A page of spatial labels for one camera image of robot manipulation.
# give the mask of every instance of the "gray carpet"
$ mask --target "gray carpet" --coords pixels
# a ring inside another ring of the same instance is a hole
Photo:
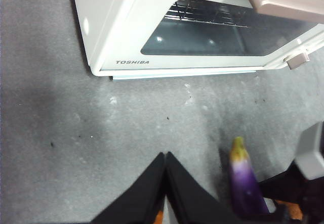
[[[71,0],[1,0],[1,219],[89,221],[160,151],[229,205],[244,136],[259,180],[323,120],[321,49],[296,70],[112,82],[93,76]]]

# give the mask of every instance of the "oven handle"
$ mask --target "oven handle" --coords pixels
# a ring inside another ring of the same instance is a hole
[[[257,13],[324,23],[324,0],[249,0]]]

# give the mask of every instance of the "eggplant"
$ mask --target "eggplant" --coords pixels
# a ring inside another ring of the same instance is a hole
[[[269,213],[254,175],[243,137],[236,137],[229,155],[232,208],[240,217]]]

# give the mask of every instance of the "oven glass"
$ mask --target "oven glass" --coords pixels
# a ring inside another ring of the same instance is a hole
[[[316,23],[261,15],[251,8],[178,0],[141,50],[145,55],[265,56]]]

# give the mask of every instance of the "white toaster oven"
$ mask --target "white toaster oven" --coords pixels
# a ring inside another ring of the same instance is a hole
[[[324,45],[324,0],[75,0],[88,64],[114,79],[291,68]]]

